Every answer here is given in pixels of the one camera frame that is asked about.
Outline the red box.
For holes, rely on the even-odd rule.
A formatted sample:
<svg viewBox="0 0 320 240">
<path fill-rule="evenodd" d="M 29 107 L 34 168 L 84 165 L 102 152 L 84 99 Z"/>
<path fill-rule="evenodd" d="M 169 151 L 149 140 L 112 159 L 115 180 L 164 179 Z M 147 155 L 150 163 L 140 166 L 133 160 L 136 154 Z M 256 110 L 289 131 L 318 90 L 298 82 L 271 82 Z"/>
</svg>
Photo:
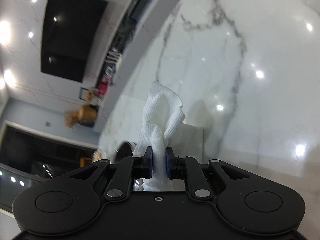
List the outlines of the red box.
<svg viewBox="0 0 320 240">
<path fill-rule="evenodd" d="M 101 96 L 104 96 L 108 90 L 108 87 L 111 83 L 111 78 L 109 76 L 105 76 L 99 83 L 98 92 Z"/>
</svg>

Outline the white cloth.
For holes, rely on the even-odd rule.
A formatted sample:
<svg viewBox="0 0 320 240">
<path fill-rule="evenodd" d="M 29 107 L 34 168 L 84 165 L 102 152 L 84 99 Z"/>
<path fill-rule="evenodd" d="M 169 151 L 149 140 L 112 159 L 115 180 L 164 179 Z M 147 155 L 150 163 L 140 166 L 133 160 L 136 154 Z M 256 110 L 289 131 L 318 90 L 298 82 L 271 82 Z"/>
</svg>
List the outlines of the white cloth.
<svg viewBox="0 0 320 240">
<path fill-rule="evenodd" d="M 157 82 L 153 82 L 142 113 L 142 126 L 134 156 L 144 155 L 147 147 L 153 151 L 153 172 L 150 179 L 143 179 L 144 191 L 181 191 L 183 183 L 167 178 L 165 150 L 177 136 L 185 119 L 180 97 Z"/>
</svg>

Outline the white wifi router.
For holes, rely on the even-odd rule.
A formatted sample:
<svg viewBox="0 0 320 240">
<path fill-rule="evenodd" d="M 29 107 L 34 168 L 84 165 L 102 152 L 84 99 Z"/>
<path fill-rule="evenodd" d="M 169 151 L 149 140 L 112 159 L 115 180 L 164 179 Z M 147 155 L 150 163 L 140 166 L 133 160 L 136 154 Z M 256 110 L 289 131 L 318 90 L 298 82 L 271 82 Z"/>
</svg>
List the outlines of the white wifi router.
<svg viewBox="0 0 320 240">
<path fill-rule="evenodd" d="M 122 59 L 123 55 L 116 47 L 110 48 L 105 56 L 106 63 L 117 64 L 121 62 Z"/>
</svg>

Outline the black wall television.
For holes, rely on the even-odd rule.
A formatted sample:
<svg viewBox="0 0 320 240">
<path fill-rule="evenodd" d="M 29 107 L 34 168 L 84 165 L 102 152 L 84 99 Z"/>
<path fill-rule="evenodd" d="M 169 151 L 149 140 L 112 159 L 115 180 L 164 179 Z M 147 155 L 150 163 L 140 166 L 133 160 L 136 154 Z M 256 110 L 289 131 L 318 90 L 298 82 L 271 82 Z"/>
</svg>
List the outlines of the black wall television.
<svg viewBox="0 0 320 240">
<path fill-rule="evenodd" d="M 105 0 L 48 0 L 41 42 L 41 72 L 82 82 Z"/>
</svg>

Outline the blue stainless steel bowl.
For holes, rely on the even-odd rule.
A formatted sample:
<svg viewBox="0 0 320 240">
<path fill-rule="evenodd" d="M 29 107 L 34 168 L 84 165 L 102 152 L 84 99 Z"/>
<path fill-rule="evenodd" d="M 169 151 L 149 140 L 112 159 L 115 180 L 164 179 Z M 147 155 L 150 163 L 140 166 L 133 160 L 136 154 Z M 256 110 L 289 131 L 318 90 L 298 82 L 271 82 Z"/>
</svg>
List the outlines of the blue stainless steel bowl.
<svg viewBox="0 0 320 240">
<path fill-rule="evenodd" d="M 116 149 L 116 156 L 114 163 L 117 164 L 125 157 L 133 156 L 134 150 L 137 146 L 137 143 L 132 141 L 123 141 L 120 146 Z"/>
</svg>

